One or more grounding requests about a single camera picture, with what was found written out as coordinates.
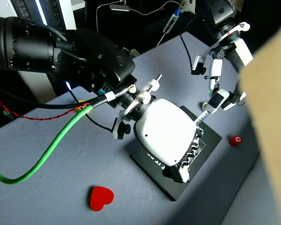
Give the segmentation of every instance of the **beige object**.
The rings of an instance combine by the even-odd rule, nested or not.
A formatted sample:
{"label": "beige object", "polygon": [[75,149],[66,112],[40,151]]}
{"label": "beige object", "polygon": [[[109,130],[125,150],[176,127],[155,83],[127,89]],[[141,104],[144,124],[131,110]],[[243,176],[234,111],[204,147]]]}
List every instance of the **beige object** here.
{"label": "beige object", "polygon": [[281,30],[244,68],[241,85],[281,207]]}

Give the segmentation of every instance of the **white light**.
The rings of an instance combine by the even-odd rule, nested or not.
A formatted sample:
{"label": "white light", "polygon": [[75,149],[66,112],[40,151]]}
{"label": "white light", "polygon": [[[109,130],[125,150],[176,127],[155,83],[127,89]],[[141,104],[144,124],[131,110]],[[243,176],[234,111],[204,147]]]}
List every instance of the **white light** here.
{"label": "white light", "polygon": [[46,21],[45,15],[44,15],[43,9],[41,7],[41,3],[39,3],[39,0],[35,0],[35,1],[36,1],[36,4],[37,4],[37,8],[38,8],[39,14],[41,15],[43,24],[47,25],[47,21]]}
{"label": "white light", "polygon": [[70,86],[68,81],[66,81],[66,84],[67,84],[67,87],[69,88],[69,90],[72,90],[72,88],[71,88],[71,86]]}

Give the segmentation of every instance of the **red wire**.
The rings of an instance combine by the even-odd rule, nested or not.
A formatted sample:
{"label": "red wire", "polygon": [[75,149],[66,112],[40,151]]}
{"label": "red wire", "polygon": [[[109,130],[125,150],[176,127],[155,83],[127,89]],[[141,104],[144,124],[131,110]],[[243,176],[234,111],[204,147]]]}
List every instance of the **red wire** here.
{"label": "red wire", "polygon": [[67,114],[69,114],[69,113],[75,111],[76,109],[79,109],[79,108],[81,108],[81,107],[83,107],[83,106],[86,106],[86,105],[89,105],[89,103],[86,103],[86,104],[84,104],[84,105],[82,105],[82,106],[75,107],[75,108],[73,108],[73,109],[70,109],[70,110],[66,111],[66,112],[63,113],[63,114],[60,114],[60,115],[57,115],[57,116],[53,116],[53,117],[49,117],[49,118],[34,118],[34,117],[27,117],[27,116],[19,115],[19,114],[17,114],[16,112],[13,112],[13,111],[9,110],[5,105],[2,104],[1,99],[0,99],[0,106],[1,106],[2,108],[4,108],[4,110],[5,110],[6,112],[12,113],[13,115],[15,115],[15,116],[17,116],[17,117],[21,117],[21,118],[28,119],[28,120],[54,120],[54,119],[57,119],[57,118],[59,118],[59,117],[65,116],[65,115],[67,115]]}

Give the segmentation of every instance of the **white cable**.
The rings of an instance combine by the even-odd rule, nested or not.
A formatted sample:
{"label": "white cable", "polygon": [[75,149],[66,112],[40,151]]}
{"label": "white cable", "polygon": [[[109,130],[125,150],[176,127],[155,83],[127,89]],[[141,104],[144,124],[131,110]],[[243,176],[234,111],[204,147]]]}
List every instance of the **white cable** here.
{"label": "white cable", "polygon": [[160,41],[158,42],[158,44],[156,45],[156,47],[160,44],[160,42],[162,41],[164,35],[165,35],[165,33],[164,33],[163,36],[161,37],[161,39],[160,39]]}
{"label": "white cable", "polygon": [[98,9],[99,9],[101,6],[107,6],[107,5],[114,4],[114,3],[118,3],[118,2],[122,2],[122,0],[120,0],[120,1],[114,1],[114,2],[111,2],[111,3],[106,3],[106,4],[103,4],[103,5],[98,6],[98,8],[96,9],[96,28],[97,28],[97,33],[99,33],[99,29],[98,29],[98,17],[97,17],[97,11],[98,11]]}
{"label": "white cable", "polygon": [[149,12],[149,13],[147,13],[147,14],[143,14],[143,13],[141,13],[141,12],[139,12],[139,11],[136,11],[135,9],[130,9],[131,11],[134,11],[134,12],[137,12],[137,13],[139,13],[139,14],[141,14],[141,15],[149,15],[149,14],[151,14],[151,13],[154,13],[154,12],[157,12],[158,10],[160,10],[160,9],[162,9],[167,3],[169,3],[169,2],[174,2],[174,3],[177,3],[178,5],[180,5],[180,3],[179,2],[176,2],[176,1],[167,1],[166,3],[164,3],[164,5],[163,6],[161,6],[159,9],[157,9],[157,10],[154,10],[154,11],[152,11],[152,12]]}

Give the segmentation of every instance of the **gray wall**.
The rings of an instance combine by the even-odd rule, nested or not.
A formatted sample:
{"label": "gray wall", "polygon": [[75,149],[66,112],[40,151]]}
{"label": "gray wall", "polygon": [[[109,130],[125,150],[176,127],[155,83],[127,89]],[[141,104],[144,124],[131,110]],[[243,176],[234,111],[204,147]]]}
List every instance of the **gray wall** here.
{"label": "gray wall", "polygon": [[281,217],[262,157],[240,188],[222,225],[281,225]]}

